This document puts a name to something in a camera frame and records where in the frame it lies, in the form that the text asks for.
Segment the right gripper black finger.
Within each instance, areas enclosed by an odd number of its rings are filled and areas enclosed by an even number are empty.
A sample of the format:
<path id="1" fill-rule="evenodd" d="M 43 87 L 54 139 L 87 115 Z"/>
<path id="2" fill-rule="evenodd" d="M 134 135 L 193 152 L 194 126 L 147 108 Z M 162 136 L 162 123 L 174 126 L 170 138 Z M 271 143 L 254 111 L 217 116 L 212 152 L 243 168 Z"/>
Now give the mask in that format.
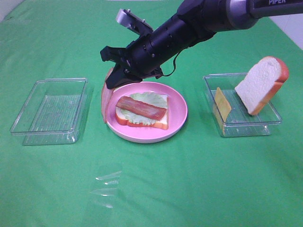
<path id="1" fill-rule="evenodd" d="M 120 65 L 115 65 L 108 78 L 105 80 L 108 89 L 140 82 L 142 82 L 141 78 L 129 72 L 128 69 L 122 68 Z"/>

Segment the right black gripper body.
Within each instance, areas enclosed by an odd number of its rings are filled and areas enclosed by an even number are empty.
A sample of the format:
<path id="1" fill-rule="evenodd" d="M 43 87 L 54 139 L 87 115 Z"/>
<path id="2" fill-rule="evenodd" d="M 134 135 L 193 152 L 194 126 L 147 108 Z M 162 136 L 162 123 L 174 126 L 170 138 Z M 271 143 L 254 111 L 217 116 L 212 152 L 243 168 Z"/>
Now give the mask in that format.
<path id="1" fill-rule="evenodd" d="M 102 61 L 113 61 L 142 80 L 160 78 L 161 64 L 180 51 L 179 41 L 167 31 L 137 39 L 126 48 L 106 46 L 100 51 Z"/>

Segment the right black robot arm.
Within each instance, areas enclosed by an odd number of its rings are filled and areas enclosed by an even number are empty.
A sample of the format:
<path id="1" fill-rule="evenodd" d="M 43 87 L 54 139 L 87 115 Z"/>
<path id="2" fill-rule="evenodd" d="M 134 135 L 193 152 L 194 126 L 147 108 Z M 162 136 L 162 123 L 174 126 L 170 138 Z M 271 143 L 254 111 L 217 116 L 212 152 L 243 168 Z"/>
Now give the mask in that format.
<path id="1" fill-rule="evenodd" d="M 121 9 L 117 22 L 139 37 L 125 48 L 106 46 L 101 50 L 103 61 L 115 63 L 106 87 L 114 89 L 150 77 L 160 78 L 161 64 L 218 32 L 249 29 L 262 17 L 302 11 L 300 0 L 186 0 L 171 18 L 152 29 L 130 10 Z"/>

